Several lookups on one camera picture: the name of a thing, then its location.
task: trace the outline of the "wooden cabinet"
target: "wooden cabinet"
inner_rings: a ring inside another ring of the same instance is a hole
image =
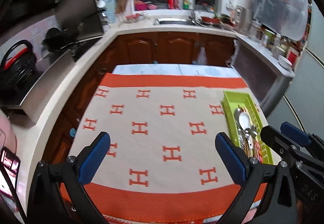
[[[200,50],[198,33],[159,32],[156,60],[159,63],[192,64]]]
[[[226,61],[234,54],[234,40],[209,34],[199,34],[201,43],[205,47],[207,65],[226,67]]]
[[[151,64],[156,51],[157,33],[138,33],[118,37],[122,64]]]
[[[58,164],[67,158],[73,142],[73,138],[70,136],[72,128],[73,125],[61,113],[47,141],[42,160],[49,164]]]
[[[111,73],[117,64],[119,64],[117,41],[114,41],[83,76],[63,108],[64,115],[74,128],[78,127],[83,113],[105,73]]]

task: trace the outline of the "white bowl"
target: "white bowl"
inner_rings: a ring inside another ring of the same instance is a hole
[[[284,69],[286,69],[286,70],[292,70],[293,65],[284,56],[280,55],[278,61],[279,61],[279,64],[281,65],[281,67],[283,67]]]

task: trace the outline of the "faucet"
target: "faucet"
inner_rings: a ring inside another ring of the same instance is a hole
[[[195,23],[195,22],[196,22],[196,15],[195,15],[196,0],[193,0],[192,3],[193,3],[193,4],[192,4],[192,9],[190,9],[191,11],[190,11],[190,13],[189,13],[188,18],[189,18],[189,20],[191,20],[193,23]]]

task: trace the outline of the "pot handle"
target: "pot handle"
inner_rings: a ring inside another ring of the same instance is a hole
[[[18,41],[16,44],[14,44],[7,52],[6,54],[4,55],[2,61],[1,61],[1,64],[0,64],[0,72],[3,71],[4,69],[4,65],[7,61],[7,58],[9,57],[10,53],[15,49],[17,48],[18,46],[22,45],[22,44],[25,44],[27,45],[27,49],[30,50],[31,52],[33,52],[33,45],[28,41],[28,40],[20,40]]]

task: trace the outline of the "stove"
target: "stove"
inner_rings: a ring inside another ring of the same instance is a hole
[[[27,115],[35,124],[56,88],[73,68],[75,62],[101,37],[70,44],[60,52],[50,52],[36,62],[31,74],[10,94],[1,95],[0,107]]]

